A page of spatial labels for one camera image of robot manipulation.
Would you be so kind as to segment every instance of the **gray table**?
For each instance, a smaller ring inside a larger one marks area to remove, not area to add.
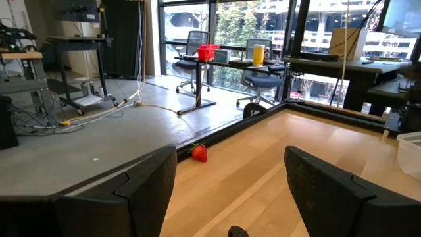
[[[314,61],[308,59],[294,59],[286,57],[282,59],[290,63],[290,72],[302,72],[318,76],[341,78],[343,60],[338,62]],[[409,62],[374,61],[363,64],[366,57],[359,60],[347,61],[345,79],[349,80],[347,96],[343,104],[344,109],[360,111],[366,99],[366,92],[375,85],[386,80],[396,78],[397,71]],[[380,115],[379,111],[370,110],[372,115]]]

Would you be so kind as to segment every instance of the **light wood surface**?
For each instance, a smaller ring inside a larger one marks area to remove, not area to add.
[[[26,53],[2,53],[2,59],[42,59],[42,53],[28,51]]]
[[[209,160],[181,162],[161,236],[308,236],[286,180],[294,145],[395,192],[421,201],[421,182],[402,173],[397,142],[381,134],[284,110],[209,149]]]

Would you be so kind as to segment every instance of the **white container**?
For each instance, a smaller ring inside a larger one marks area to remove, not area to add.
[[[397,161],[405,174],[421,180],[421,132],[397,136],[399,150]]]

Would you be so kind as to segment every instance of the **red container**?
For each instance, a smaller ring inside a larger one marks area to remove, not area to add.
[[[219,45],[201,45],[197,50],[198,59],[209,61],[215,57],[215,49],[219,49]]]

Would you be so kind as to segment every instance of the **black equipment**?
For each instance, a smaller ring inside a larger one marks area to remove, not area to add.
[[[345,172],[296,147],[287,180],[312,237],[419,236],[421,203]]]
[[[53,10],[56,20],[99,23],[96,0],[53,0]]]
[[[310,60],[325,61],[325,62],[336,62],[339,59],[339,55],[331,55],[328,53],[311,53],[311,52],[302,52],[299,54],[299,57],[302,59],[310,59]]]
[[[11,104],[11,98],[0,96],[0,150],[19,146],[9,111]]]
[[[8,49],[10,52],[21,52],[23,49],[17,45],[17,41],[36,39],[36,36],[31,32],[5,26],[0,20],[0,48]]]
[[[421,35],[421,1],[385,0],[377,32],[419,38]]]
[[[158,237],[176,165],[166,147],[76,196],[0,197],[0,236]]]

